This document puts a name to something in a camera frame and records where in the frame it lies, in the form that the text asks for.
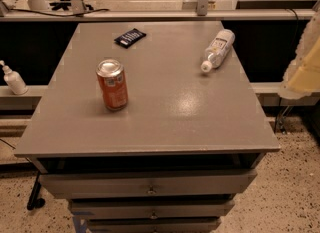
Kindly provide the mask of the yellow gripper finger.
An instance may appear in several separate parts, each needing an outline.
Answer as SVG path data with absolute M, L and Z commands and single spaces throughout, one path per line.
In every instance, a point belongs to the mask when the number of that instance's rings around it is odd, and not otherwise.
M 278 90 L 281 98 L 298 100 L 320 89 L 320 11 L 307 23 Z

